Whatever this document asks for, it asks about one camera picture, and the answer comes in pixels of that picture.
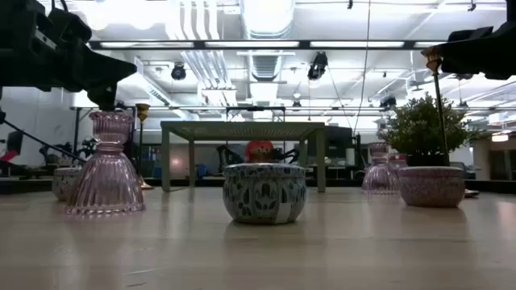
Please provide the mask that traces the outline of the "round black ceiling lamp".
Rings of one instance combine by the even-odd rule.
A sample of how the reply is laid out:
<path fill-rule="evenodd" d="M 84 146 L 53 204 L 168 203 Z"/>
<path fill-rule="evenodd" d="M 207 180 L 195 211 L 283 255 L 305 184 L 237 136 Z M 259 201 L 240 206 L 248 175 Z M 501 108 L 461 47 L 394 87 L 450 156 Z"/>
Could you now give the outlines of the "round black ceiling lamp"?
<path fill-rule="evenodd" d="M 170 76 L 175 81 L 182 81 L 186 78 L 185 64 L 182 62 L 176 62 L 170 73 Z"/>

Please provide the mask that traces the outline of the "small blue white candle tin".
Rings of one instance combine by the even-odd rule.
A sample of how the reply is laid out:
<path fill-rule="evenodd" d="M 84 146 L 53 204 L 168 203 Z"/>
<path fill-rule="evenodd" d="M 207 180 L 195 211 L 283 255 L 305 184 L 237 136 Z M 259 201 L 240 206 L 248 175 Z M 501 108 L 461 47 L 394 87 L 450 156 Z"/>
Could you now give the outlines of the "small blue white candle tin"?
<path fill-rule="evenodd" d="M 53 172 L 52 193 L 59 202 L 67 201 L 81 168 L 57 168 Z"/>

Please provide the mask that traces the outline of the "blue white floral candle tin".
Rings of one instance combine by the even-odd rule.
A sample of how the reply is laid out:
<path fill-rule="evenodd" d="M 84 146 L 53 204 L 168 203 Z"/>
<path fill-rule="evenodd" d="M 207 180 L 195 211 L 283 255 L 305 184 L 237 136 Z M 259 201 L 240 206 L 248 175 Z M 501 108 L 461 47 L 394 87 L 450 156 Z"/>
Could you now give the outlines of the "blue white floral candle tin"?
<path fill-rule="evenodd" d="M 306 171 L 297 165 L 233 164 L 223 176 L 223 203 L 236 222 L 295 222 L 306 204 Z"/>

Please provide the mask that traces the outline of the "pink ribbed glass candle holder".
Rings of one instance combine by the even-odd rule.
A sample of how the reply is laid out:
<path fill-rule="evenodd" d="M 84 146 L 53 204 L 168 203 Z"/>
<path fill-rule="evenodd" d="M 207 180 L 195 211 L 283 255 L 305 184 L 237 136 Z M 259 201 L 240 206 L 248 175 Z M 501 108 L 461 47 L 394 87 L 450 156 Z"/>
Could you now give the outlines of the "pink ribbed glass candle holder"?
<path fill-rule="evenodd" d="M 372 158 L 362 182 L 361 190 L 366 195 L 398 195 L 399 180 L 389 165 L 389 149 L 386 143 L 370 143 Z"/>
<path fill-rule="evenodd" d="M 67 214 L 117 214 L 144 210 L 144 196 L 132 162 L 123 153 L 134 118 L 122 111 L 96 111 L 96 151 L 71 187 Z"/>

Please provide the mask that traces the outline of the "green potted plant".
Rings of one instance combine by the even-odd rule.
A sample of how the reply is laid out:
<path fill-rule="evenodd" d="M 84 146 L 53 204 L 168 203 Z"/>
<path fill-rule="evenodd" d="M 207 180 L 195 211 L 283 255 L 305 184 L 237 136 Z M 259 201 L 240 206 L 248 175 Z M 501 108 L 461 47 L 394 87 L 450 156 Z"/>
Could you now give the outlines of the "green potted plant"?
<path fill-rule="evenodd" d="M 451 152 L 483 134 L 468 128 L 466 114 L 444 97 L 413 98 L 394 109 L 394 116 L 387 118 L 386 128 L 377 136 L 406 155 L 410 167 L 448 166 Z"/>

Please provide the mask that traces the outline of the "dark cabinet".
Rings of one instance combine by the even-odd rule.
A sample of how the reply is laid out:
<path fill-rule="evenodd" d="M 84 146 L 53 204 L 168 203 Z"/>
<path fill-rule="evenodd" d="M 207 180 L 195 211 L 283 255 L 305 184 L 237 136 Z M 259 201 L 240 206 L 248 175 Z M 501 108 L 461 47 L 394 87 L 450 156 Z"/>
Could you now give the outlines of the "dark cabinet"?
<path fill-rule="evenodd" d="M 341 126 L 326 126 L 326 156 L 328 158 L 344 158 L 346 150 L 353 147 L 352 128 Z"/>

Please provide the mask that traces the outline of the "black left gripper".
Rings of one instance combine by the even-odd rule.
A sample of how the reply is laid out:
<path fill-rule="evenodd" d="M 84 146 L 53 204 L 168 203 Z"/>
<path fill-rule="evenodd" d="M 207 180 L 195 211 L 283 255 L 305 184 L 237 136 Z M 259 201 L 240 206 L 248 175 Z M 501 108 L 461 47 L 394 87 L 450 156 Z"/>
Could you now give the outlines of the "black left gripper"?
<path fill-rule="evenodd" d="M 68 11 L 65 0 L 60 3 Z M 48 33 L 50 12 L 38 0 L 0 0 L 0 87 L 85 90 L 100 110 L 114 110 L 118 82 L 136 66 L 87 52 L 86 78 L 78 76 L 73 66 L 82 62 L 86 43 L 55 41 Z"/>

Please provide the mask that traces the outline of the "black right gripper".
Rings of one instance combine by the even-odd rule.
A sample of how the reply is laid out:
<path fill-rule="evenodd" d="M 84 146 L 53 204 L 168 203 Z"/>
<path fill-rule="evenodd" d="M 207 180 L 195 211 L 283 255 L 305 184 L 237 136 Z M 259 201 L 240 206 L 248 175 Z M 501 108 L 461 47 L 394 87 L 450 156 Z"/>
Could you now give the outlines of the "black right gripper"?
<path fill-rule="evenodd" d="M 494 80 L 516 76 L 516 22 L 503 23 L 490 37 L 440 44 L 442 71 L 484 73 L 488 79 Z"/>

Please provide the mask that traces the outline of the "black monitor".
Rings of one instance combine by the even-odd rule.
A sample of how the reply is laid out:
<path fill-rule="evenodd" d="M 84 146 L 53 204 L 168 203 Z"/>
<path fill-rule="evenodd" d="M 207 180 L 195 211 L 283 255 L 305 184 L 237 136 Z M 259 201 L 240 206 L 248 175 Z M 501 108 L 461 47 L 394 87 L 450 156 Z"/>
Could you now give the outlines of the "black monitor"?
<path fill-rule="evenodd" d="M 12 131 L 7 136 L 6 149 L 8 152 L 14 152 L 17 155 L 20 154 L 23 145 L 23 132 Z"/>

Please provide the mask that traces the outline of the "green perforated metal shelf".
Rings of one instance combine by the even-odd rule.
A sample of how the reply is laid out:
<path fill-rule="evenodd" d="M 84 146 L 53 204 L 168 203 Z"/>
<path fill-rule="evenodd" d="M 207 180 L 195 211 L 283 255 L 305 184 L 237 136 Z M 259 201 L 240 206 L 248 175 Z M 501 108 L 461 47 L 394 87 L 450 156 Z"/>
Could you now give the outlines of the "green perforated metal shelf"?
<path fill-rule="evenodd" d="M 305 165 L 305 141 L 314 134 L 316 140 L 317 188 L 326 191 L 325 127 L 323 122 L 205 122 L 162 121 L 161 128 L 161 188 L 170 191 L 171 159 L 170 135 L 176 135 L 189 143 L 189 185 L 196 184 L 194 176 L 196 141 L 298 141 L 300 164 Z"/>

